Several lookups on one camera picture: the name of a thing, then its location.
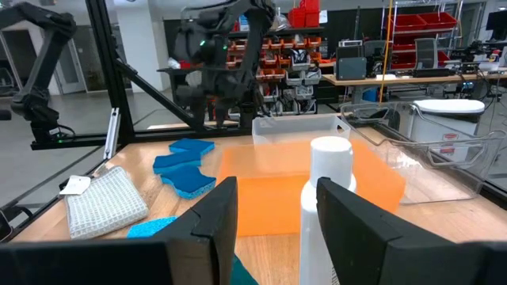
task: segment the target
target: computer monitor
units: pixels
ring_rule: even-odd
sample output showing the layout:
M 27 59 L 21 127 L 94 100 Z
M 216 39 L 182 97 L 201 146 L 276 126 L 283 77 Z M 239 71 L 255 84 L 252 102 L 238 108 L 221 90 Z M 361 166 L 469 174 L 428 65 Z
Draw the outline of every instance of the computer monitor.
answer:
M 507 36 L 507 17 L 506 11 L 493 12 L 488 15 L 488 21 L 486 23 L 486 30 L 493 31 L 491 39 L 505 40 Z

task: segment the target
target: white spray bottle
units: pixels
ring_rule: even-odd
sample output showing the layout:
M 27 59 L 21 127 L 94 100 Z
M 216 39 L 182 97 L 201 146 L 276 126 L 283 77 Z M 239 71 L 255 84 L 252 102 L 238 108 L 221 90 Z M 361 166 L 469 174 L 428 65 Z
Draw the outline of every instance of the white spray bottle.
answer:
M 329 177 L 334 183 L 356 192 L 352 163 L 352 145 L 347 139 L 328 136 L 311 141 L 310 180 L 301 192 L 299 285 L 339 284 L 318 222 L 317 180 Z

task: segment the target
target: floor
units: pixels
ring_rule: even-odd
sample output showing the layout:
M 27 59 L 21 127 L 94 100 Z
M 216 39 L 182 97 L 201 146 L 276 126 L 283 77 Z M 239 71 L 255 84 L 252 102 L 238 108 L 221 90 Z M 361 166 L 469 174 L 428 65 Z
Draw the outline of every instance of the floor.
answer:
M 178 118 L 145 93 L 128 93 L 128 103 L 136 130 L 145 130 L 154 124 L 180 123 Z M 0 98 L 0 109 L 9 108 L 9 104 L 9 98 Z M 489 129 L 507 130 L 507 98 L 502 104 L 492 104 L 486 110 L 479 125 L 480 135 L 486 134 Z M 111 105 L 104 93 L 54 96 L 51 106 L 60 112 L 59 122 L 72 127 L 78 134 L 107 131 Z M 333 112 L 325 105 L 319 105 L 318 110 L 319 113 Z M 11 121 L 0 121 L 0 129 L 3 130 L 0 136 L 0 206 L 32 189 L 32 193 L 21 197 L 20 201 L 37 209 L 57 195 L 58 185 L 71 174 L 83 174 L 102 159 L 102 147 L 32 151 L 30 143 L 33 136 L 29 123 L 17 115 L 13 115 Z M 76 160 L 79 161 L 75 165 L 67 167 Z M 490 178 L 494 183 L 507 187 L 506 172 L 507 142 L 504 142 L 490 170 Z

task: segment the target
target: wooden table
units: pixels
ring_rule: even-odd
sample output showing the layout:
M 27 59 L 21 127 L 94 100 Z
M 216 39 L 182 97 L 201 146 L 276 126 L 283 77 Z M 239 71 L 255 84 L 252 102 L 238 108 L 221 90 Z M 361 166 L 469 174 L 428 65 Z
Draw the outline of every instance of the wooden table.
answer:
M 464 79 L 467 81 L 477 81 L 480 82 L 482 79 L 478 78 L 475 74 L 465 74 Z M 487 74 L 485 72 L 485 77 L 488 79 L 504 79 L 507 78 L 507 74 Z M 363 97 L 363 92 L 365 89 L 373 87 L 373 86 L 381 86 L 382 80 L 377 80 L 376 78 L 366 78 L 362 80 L 336 80 L 334 74 L 324 74 L 322 78 L 334 86 L 349 86 L 353 87 L 353 104 L 359 104 L 361 98 Z M 444 76 L 444 77 L 434 77 L 434 78 L 391 78 L 385 79 L 385 86 L 392 85 L 402 85 L 402 84 L 437 84 L 437 83 L 447 83 L 447 82 L 461 82 L 463 79 L 458 75 L 452 76 Z M 476 87 L 479 93 L 482 92 L 482 89 Z
M 253 143 L 251 136 L 213 139 L 216 148 L 204 157 L 201 171 L 216 176 L 224 147 Z M 134 185 L 150 208 L 146 222 L 181 215 L 195 200 L 181 199 L 153 174 L 158 155 L 168 154 L 170 142 L 130 144 L 120 151 L 109 166 L 120 165 L 130 173 Z M 506 240 L 507 211 L 483 197 L 466 201 L 425 203 L 401 206 L 398 216 L 451 241 Z M 100 238 L 124 238 L 130 226 Z M 46 211 L 13 241 L 58 241 L 70 239 L 63 201 Z M 236 254 L 260 284 L 297 284 L 299 279 L 299 235 L 240 237 Z

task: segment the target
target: dish cloth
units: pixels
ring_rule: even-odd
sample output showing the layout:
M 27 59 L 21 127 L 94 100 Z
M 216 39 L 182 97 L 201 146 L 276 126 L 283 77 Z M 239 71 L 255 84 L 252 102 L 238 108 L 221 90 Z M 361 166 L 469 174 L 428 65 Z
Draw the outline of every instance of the dish cloth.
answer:
M 200 166 L 200 155 L 193 151 L 157 156 L 153 163 L 153 172 L 163 174 L 184 165 Z
M 180 139 L 179 141 L 173 142 L 169 145 L 169 150 L 172 153 L 180 153 L 190 150 L 199 153 L 201 157 L 213 149 L 215 149 L 214 142 L 206 142 L 199 139 Z
M 194 199 L 215 187 L 216 178 L 200 173 L 196 166 L 185 165 L 161 175 L 162 183 L 173 186 L 185 199 Z
M 92 179 L 81 195 L 65 196 L 65 202 L 72 239 L 95 238 L 148 216 L 148 206 L 119 166 Z
M 177 216 L 159 218 L 153 221 L 140 223 L 133 226 L 127 234 L 127 238 L 148 238 L 172 223 Z M 239 258 L 234 255 L 232 261 L 232 285 L 258 285 L 257 281 L 246 270 Z

